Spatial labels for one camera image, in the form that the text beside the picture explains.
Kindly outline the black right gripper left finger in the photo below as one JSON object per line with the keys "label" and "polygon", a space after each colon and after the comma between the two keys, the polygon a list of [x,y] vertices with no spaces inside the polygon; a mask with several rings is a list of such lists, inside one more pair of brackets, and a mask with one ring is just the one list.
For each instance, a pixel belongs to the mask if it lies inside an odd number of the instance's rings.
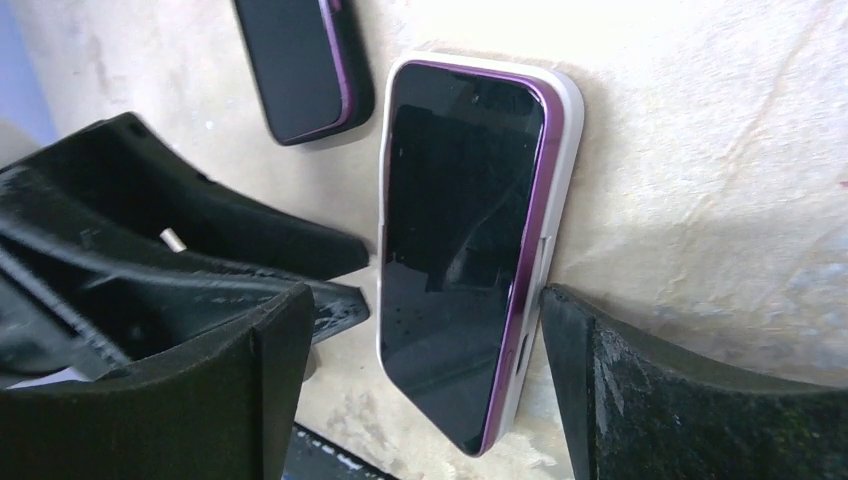
{"label": "black right gripper left finger", "polygon": [[91,382],[1,394],[5,479],[279,479],[313,333],[299,284]]}

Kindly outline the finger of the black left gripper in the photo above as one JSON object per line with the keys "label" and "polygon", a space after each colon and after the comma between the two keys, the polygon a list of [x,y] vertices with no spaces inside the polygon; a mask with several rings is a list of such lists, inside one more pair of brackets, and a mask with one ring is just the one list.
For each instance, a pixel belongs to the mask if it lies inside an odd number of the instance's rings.
{"label": "finger of the black left gripper", "polygon": [[1,368],[13,377],[69,371],[98,378],[244,316],[299,284],[314,298],[314,342],[363,322],[362,291],[191,254],[166,229],[157,245],[107,231],[92,245],[70,224],[5,219],[1,268],[34,309],[1,325]]}
{"label": "finger of the black left gripper", "polygon": [[86,245],[107,231],[191,254],[331,280],[369,263],[362,239],[275,210],[211,180],[134,112],[99,120],[1,170],[1,204],[29,192]]}

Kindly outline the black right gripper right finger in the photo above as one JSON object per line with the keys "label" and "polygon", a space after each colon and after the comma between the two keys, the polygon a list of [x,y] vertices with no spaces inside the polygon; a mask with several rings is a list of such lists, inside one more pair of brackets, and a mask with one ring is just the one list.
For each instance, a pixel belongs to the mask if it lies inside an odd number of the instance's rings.
{"label": "black right gripper right finger", "polygon": [[721,363],[559,284],[540,321],[578,479],[843,479],[847,393]]}

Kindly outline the pink smartphone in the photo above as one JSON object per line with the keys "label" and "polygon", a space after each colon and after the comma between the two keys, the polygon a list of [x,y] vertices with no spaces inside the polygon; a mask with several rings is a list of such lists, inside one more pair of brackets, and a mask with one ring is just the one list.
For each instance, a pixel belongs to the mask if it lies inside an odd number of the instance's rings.
{"label": "pink smartphone", "polygon": [[242,0],[234,7],[277,143],[305,143],[346,122],[351,93],[330,3]]}

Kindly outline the black phone case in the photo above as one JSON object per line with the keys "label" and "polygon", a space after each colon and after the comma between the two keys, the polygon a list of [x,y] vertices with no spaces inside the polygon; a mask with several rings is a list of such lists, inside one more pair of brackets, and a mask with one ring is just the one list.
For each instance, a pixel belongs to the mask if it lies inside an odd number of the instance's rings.
{"label": "black phone case", "polygon": [[339,51],[350,87],[350,116],[342,125],[310,141],[341,133],[365,123],[374,111],[375,91],[366,50],[351,1],[328,1],[339,39]]}

